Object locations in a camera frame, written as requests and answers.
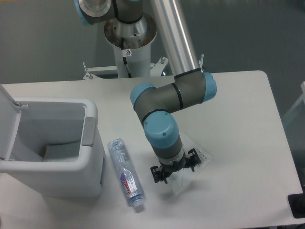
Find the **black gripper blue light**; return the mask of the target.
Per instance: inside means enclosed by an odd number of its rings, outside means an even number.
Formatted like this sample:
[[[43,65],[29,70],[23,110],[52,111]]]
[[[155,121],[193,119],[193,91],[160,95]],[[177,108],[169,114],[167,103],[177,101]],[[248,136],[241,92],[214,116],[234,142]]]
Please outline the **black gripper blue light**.
[[[167,178],[170,176],[170,172],[177,172],[183,168],[190,168],[192,172],[195,171],[195,167],[201,163],[201,160],[198,156],[197,151],[192,148],[186,155],[183,155],[181,160],[177,161],[171,161],[170,164],[165,164],[161,161],[160,167],[153,166],[150,168],[154,182],[164,182],[167,184]]]

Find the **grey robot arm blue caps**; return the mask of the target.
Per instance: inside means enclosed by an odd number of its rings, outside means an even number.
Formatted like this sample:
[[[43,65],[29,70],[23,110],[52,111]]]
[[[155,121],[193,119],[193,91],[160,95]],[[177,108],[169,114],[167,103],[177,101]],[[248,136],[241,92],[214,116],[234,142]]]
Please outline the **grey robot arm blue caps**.
[[[140,0],[77,0],[74,4],[83,23],[105,22],[104,35],[118,49],[120,75],[142,76],[139,67],[144,62],[132,65],[131,57],[136,50],[148,47],[158,32],[161,34],[174,82],[159,88],[142,83],[133,88],[130,100],[160,162],[151,167],[154,181],[166,182],[174,172],[194,169],[201,160],[194,149],[185,152],[172,113],[214,98],[217,86],[195,58],[181,3],[151,1],[154,18],[143,11]]]

